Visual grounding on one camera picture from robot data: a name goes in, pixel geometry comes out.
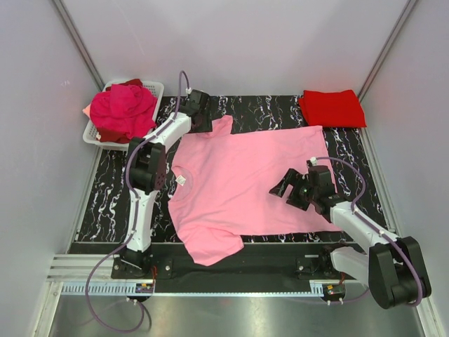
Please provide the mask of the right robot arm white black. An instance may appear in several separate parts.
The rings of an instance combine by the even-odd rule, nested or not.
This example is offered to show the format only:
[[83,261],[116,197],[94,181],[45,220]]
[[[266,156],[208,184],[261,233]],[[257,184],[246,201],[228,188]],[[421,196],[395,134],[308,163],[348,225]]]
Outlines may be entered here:
[[309,165],[301,174],[291,168],[270,194],[282,197],[292,190],[287,204],[315,211],[346,232],[361,248],[343,244],[325,246],[316,263],[327,278],[338,274],[353,277],[367,286],[375,302],[384,309],[397,305],[419,305],[431,295],[431,283],[416,239],[399,237],[373,222],[354,202],[336,191],[327,166]]

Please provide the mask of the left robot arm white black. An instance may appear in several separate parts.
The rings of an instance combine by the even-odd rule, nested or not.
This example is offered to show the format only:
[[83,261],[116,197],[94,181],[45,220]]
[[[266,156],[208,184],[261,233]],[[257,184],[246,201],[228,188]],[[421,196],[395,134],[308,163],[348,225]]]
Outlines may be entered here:
[[133,276],[146,277],[152,268],[152,212],[166,181],[167,151],[188,133],[211,131],[210,96],[189,88],[187,98],[177,101],[174,113],[162,125],[143,138],[131,140],[125,170],[130,214],[119,258]]

